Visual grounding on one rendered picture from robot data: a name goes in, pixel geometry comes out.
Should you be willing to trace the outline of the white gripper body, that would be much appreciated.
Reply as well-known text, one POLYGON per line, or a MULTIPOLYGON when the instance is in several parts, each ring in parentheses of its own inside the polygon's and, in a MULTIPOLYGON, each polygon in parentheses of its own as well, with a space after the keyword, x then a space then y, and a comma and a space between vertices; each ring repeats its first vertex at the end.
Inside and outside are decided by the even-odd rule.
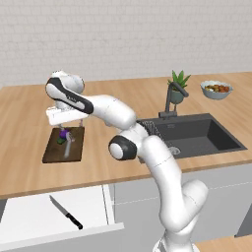
POLYGON ((46 115, 51 126, 81 120, 88 117, 86 113, 77 109, 59 109, 55 106, 48 107, 46 109, 46 115))

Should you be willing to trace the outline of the purple eggplant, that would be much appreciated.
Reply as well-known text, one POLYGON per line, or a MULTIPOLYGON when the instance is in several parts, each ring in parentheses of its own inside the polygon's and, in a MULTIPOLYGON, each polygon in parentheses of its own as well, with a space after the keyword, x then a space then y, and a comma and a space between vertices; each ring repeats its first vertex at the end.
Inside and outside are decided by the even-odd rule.
POLYGON ((62 145, 69 140, 70 140, 70 130, 69 129, 61 130, 59 133, 59 137, 57 138, 57 143, 59 145, 62 145))

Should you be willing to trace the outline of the dark brown cutting board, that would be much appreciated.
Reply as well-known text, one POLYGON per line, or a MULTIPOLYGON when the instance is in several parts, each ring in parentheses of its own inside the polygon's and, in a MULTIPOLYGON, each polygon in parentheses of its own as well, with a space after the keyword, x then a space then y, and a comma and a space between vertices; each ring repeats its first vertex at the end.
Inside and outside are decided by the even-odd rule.
POLYGON ((42 158, 43 163, 73 162, 82 159, 85 128, 69 127, 68 130, 74 139, 70 144, 69 155, 65 157, 67 141, 59 141, 60 129, 53 128, 42 158))

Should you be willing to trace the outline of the silver grey peeler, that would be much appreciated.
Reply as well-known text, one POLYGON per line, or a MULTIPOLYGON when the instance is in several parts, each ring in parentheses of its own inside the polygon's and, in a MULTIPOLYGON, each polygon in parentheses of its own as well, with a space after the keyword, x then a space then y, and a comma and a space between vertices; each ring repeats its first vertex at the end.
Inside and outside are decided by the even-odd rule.
POLYGON ((67 158, 70 154, 71 145, 75 142, 75 138, 72 136, 70 132, 66 133, 66 147, 65 147, 65 153, 64 158, 67 158))

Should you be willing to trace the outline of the white open drawer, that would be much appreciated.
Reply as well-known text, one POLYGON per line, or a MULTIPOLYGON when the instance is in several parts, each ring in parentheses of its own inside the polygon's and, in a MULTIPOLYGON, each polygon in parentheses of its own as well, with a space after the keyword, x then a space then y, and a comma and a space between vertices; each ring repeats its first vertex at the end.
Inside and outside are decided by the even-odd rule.
POLYGON ((7 200, 0 220, 0 251, 120 230, 107 185, 7 200), (78 229, 50 201, 54 197, 82 225, 78 229))

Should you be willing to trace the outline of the dark grey tap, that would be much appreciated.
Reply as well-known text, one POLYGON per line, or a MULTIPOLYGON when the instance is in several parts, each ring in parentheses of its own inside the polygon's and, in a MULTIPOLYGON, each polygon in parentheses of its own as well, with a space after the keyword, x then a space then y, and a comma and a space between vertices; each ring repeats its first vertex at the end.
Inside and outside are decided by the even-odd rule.
POLYGON ((171 93, 172 88, 176 87, 179 92, 182 94, 183 97, 187 97, 189 94, 177 83, 172 82, 168 85, 167 95, 166 95, 166 104, 165 104, 165 111, 162 111, 158 114, 159 118, 167 119, 170 117, 176 117, 177 112, 176 109, 170 110, 170 104, 171 104, 171 93))

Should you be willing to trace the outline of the green plant in grey pot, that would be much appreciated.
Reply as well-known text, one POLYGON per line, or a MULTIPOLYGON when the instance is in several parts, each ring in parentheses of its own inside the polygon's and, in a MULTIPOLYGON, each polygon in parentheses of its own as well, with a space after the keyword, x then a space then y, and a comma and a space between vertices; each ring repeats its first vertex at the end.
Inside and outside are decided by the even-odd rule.
POLYGON ((190 76, 185 77, 184 71, 181 70, 179 74, 172 72, 172 79, 167 80, 168 87, 170 89, 170 102, 173 104, 179 104, 189 94, 185 91, 187 87, 186 83, 190 76))

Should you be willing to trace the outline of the dark grey sink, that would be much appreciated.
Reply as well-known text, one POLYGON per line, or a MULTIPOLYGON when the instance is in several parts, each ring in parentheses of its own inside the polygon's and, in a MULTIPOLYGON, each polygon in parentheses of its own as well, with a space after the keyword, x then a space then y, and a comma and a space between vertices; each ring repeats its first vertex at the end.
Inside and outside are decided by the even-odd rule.
POLYGON ((183 115, 153 121, 175 158, 191 158, 244 151, 246 147, 210 113, 183 115))

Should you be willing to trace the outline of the grey bowl of fruit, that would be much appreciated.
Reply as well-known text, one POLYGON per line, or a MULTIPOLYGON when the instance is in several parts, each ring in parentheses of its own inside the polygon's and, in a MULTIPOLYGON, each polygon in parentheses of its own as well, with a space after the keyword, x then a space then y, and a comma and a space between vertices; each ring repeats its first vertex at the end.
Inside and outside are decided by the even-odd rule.
POLYGON ((215 100, 224 99, 233 91, 230 84, 220 81, 205 81, 201 84, 201 89, 205 97, 215 100))

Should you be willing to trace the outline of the light grey cupboard run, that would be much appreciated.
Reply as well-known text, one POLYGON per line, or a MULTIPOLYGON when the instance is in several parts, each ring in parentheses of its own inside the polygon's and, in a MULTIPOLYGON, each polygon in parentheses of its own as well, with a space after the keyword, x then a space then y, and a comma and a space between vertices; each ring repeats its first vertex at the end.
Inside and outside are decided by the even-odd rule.
MULTIPOLYGON (((193 230, 202 242, 252 234, 252 164, 187 172, 183 182, 199 179, 209 188, 207 202, 193 230)), ((152 252, 162 237, 159 194, 151 178, 111 184, 115 220, 124 224, 122 252, 152 252)))

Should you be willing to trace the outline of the black-handled kitchen knife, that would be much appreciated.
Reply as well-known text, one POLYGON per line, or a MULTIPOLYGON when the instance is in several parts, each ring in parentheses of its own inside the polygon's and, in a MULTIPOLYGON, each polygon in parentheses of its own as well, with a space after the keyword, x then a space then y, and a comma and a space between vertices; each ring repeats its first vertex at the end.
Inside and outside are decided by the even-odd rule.
POLYGON ((67 218, 69 219, 78 229, 83 229, 83 225, 71 215, 54 197, 49 195, 51 203, 67 218))

